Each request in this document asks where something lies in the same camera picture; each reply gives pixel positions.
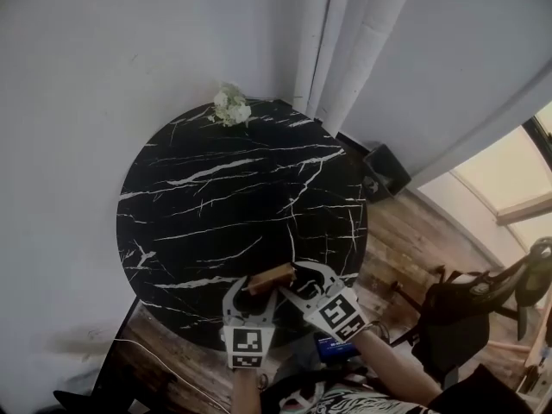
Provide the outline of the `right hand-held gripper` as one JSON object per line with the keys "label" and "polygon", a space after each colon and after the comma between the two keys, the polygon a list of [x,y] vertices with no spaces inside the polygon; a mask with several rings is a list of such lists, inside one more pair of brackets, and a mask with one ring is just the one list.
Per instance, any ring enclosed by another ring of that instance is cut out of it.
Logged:
{"label": "right hand-held gripper", "polygon": [[[340,343],[349,342],[367,327],[356,293],[344,288],[344,281],[331,267],[313,261],[296,261],[292,266],[296,275],[292,289],[280,286],[279,292],[301,311],[307,323]],[[318,295],[335,293],[317,306]]]}

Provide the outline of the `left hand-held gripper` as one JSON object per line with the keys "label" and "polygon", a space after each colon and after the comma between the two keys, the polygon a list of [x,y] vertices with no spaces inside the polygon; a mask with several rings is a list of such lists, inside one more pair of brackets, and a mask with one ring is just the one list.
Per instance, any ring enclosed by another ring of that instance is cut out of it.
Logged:
{"label": "left hand-held gripper", "polygon": [[239,278],[223,297],[223,331],[230,369],[260,368],[271,347],[275,326],[273,315],[279,291],[273,289],[263,314],[247,315],[239,300],[249,296],[249,277]]}

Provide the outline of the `small wooden block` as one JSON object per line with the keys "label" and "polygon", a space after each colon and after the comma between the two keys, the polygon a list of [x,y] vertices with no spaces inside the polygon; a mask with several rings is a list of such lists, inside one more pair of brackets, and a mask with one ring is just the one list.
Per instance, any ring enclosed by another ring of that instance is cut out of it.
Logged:
{"label": "small wooden block", "polygon": [[245,290],[251,295],[256,296],[272,289],[291,285],[296,279],[295,268],[291,263],[285,263],[278,267],[266,270],[252,276],[247,283]]}

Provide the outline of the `person's right forearm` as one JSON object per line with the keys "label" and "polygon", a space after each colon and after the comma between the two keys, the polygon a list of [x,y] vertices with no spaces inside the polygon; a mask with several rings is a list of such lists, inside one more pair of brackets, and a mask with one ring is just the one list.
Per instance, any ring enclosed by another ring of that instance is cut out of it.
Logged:
{"label": "person's right forearm", "polygon": [[396,398],[428,407],[442,394],[440,386],[413,362],[398,354],[372,331],[363,330],[351,342],[386,389]]}

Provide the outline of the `person's left forearm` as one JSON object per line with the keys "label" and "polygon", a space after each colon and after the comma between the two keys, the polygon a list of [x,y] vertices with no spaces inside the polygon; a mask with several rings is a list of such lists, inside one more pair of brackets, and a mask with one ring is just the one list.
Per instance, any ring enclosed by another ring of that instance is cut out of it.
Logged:
{"label": "person's left forearm", "polygon": [[234,370],[231,414],[261,414],[258,374],[255,369]]}

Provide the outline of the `round black marble table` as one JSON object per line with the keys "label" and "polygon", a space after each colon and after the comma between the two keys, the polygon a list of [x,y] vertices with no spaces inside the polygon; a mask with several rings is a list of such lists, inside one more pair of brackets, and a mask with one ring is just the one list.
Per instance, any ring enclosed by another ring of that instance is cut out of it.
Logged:
{"label": "round black marble table", "polygon": [[248,124],[192,109],[142,148],[116,213],[122,268],[136,296],[175,335],[223,350],[223,296],[241,277],[286,262],[361,270],[367,203],[361,175],[322,126],[273,101]]}

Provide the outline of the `black device with blue screen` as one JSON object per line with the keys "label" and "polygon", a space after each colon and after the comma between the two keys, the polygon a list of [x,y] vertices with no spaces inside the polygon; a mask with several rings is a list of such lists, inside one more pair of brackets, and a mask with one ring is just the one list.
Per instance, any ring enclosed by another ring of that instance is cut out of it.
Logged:
{"label": "black device with blue screen", "polygon": [[320,361],[327,366],[339,365],[360,355],[351,342],[338,342],[322,332],[314,334]]}

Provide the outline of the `person's patterned shirt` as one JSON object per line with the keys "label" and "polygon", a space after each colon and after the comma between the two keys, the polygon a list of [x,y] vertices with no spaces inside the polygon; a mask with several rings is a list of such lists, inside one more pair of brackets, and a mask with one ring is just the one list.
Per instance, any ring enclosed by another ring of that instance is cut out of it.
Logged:
{"label": "person's patterned shirt", "polygon": [[396,398],[376,379],[362,386],[326,370],[285,378],[262,392],[260,403],[262,414],[533,414],[483,366],[427,404]]}

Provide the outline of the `black waste bin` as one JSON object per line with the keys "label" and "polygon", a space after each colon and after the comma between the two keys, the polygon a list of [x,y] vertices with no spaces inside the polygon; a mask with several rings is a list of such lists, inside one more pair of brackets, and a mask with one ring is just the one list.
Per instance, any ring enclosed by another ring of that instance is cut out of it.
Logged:
{"label": "black waste bin", "polygon": [[362,184],[371,204],[395,198],[410,182],[410,174],[386,144],[378,143],[363,159]]}

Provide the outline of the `black office chair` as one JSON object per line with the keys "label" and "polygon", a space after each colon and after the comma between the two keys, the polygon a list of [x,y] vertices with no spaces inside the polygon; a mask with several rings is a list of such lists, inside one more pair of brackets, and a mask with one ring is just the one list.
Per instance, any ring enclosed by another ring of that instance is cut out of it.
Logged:
{"label": "black office chair", "polygon": [[449,276],[436,269],[439,281],[417,303],[396,281],[391,289],[419,313],[417,324],[393,341],[412,346],[424,371],[443,389],[458,382],[459,368],[479,353],[490,339],[490,315],[497,313],[517,322],[522,340],[527,311],[552,286],[552,237],[542,237],[527,255],[503,272],[461,273]]}

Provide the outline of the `black flat panel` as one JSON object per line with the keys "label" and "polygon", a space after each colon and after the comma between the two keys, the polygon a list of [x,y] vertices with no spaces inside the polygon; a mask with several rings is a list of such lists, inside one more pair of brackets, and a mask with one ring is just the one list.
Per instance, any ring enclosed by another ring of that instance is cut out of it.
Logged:
{"label": "black flat panel", "polygon": [[125,330],[139,300],[131,304],[110,344],[106,358],[90,390],[55,390],[53,396],[64,414],[153,414],[152,391],[140,376],[147,351]]}

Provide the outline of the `white flower bunch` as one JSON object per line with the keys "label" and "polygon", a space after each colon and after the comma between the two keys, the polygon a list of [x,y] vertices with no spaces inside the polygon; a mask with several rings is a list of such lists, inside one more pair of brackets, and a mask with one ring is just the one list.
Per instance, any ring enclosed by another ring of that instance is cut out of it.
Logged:
{"label": "white flower bunch", "polygon": [[213,113],[208,116],[210,122],[221,123],[224,127],[248,125],[251,107],[238,86],[221,83],[213,105]]}

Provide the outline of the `window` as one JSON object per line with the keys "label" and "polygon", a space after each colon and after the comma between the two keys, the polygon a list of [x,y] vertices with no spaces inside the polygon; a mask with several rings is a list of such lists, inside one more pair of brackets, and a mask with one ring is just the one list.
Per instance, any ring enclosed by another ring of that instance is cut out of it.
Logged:
{"label": "window", "polygon": [[497,264],[552,236],[552,102],[414,191]]}

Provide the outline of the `thin white pipe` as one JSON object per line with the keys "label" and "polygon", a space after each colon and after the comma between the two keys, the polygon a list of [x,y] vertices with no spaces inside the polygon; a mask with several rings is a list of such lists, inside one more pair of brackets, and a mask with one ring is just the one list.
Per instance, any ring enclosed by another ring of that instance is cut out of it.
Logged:
{"label": "thin white pipe", "polygon": [[292,103],[293,109],[302,114],[306,112],[311,94],[317,56],[323,37],[328,1],[304,0],[298,51],[298,69]]}

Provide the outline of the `white insulated pipe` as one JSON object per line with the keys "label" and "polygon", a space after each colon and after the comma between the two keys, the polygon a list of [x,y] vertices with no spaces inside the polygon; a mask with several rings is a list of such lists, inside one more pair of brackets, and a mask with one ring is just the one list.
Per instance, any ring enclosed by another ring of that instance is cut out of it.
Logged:
{"label": "white insulated pipe", "polygon": [[364,16],[354,39],[338,91],[323,121],[323,127],[337,136],[380,56],[406,0],[367,0]]}
{"label": "white insulated pipe", "polygon": [[327,0],[323,38],[305,111],[308,117],[324,119],[327,116],[341,88],[366,6],[367,0]]}

